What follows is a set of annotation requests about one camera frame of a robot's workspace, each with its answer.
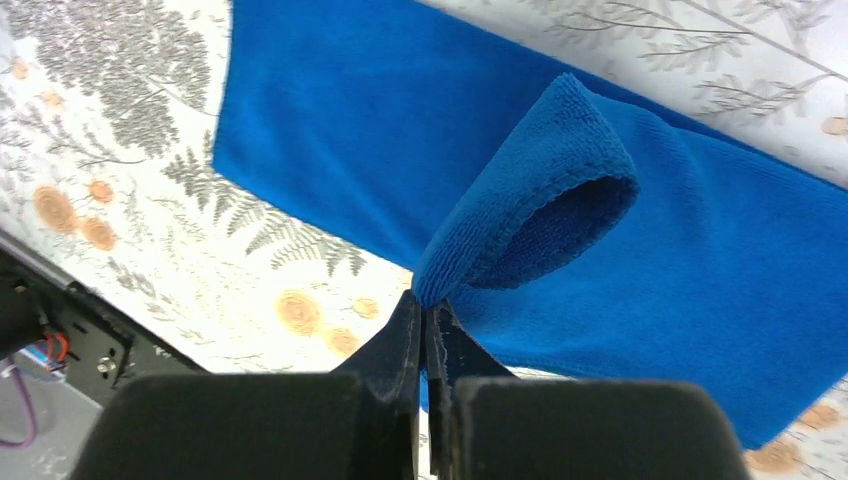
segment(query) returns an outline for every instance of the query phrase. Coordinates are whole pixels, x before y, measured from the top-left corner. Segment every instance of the gray floor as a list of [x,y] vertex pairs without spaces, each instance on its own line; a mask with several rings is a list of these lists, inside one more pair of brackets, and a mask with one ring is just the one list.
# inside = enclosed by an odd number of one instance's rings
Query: gray floor
[[[25,450],[0,448],[3,480],[62,480],[70,476],[100,407],[64,384],[26,379],[38,420],[38,438]],[[23,438],[26,423],[17,389],[0,378],[0,438]]]

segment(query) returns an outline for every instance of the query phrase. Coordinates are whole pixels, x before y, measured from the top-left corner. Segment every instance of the white patterned tablecloth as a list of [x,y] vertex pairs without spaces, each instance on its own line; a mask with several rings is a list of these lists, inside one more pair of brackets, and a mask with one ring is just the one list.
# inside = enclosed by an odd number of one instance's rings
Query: white patterned tablecloth
[[[431,3],[848,187],[848,2]],[[0,0],[0,228],[209,370],[328,370],[411,276],[209,168],[230,21],[226,0]],[[746,454],[756,478],[848,478],[846,413],[842,382]]]

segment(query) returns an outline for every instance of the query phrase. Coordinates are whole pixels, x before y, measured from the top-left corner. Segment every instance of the blue microfiber towel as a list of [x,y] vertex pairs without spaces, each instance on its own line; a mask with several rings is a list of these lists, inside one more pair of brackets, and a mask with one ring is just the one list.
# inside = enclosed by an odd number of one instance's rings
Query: blue microfiber towel
[[408,0],[235,0],[214,167],[502,361],[698,383],[745,447],[848,370],[845,191]]

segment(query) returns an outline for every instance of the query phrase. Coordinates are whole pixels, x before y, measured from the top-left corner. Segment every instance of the orange flower print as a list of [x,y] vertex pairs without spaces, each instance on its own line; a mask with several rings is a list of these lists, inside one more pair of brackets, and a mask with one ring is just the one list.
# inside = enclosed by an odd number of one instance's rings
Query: orange flower print
[[362,318],[374,320],[380,314],[380,306],[370,298],[357,298],[353,302],[353,311]]
[[822,132],[828,135],[848,135],[848,118],[830,117],[822,124]]
[[801,452],[791,440],[779,438],[759,450],[746,452],[745,462],[764,473],[793,473],[801,468]]
[[312,297],[299,290],[281,293],[274,307],[280,323],[298,335],[313,335],[324,323],[321,307]]
[[55,113],[63,113],[65,111],[65,99],[55,91],[42,92],[41,101],[48,110]]
[[92,198],[97,203],[101,203],[103,205],[107,205],[112,202],[112,198],[114,198],[114,192],[112,191],[112,186],[103,180],[94,180],[88,185],[88,193],[91,194]]
[[344,358],[353,355],[361,346],[356,335],[346,328],[334,328],[325,332],[324,341],[331,352]]
[[27,65],[26,60],[21,57],[15,57],[12,59],[12,76],[17,78],[18,80],[26,80],[26,77],[29,76],[29,65]]
[[109,251],[115,248],[117,237],[112,227],[99,218],[86,218],[80,224],[83,236],[94,248]]
[[798,424],[812,430],[827,430],[839,424],[842,415],[830,405],[816,404],[801,415]]
[[77,225],[77,214],[68,197],[56,187],[39,187],[33,194],[33,204],[41,218],[51,230],[73,233]]

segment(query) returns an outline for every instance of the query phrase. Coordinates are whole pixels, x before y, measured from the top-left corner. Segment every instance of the wrinkle in towel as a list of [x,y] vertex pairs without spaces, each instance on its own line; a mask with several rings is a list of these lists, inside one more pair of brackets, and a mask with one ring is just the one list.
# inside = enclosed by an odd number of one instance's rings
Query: wrinkle in towel
[[844,190],[415,2],[234,0],[213,166],[501,361],[694,382],[747,448],[848,369]]

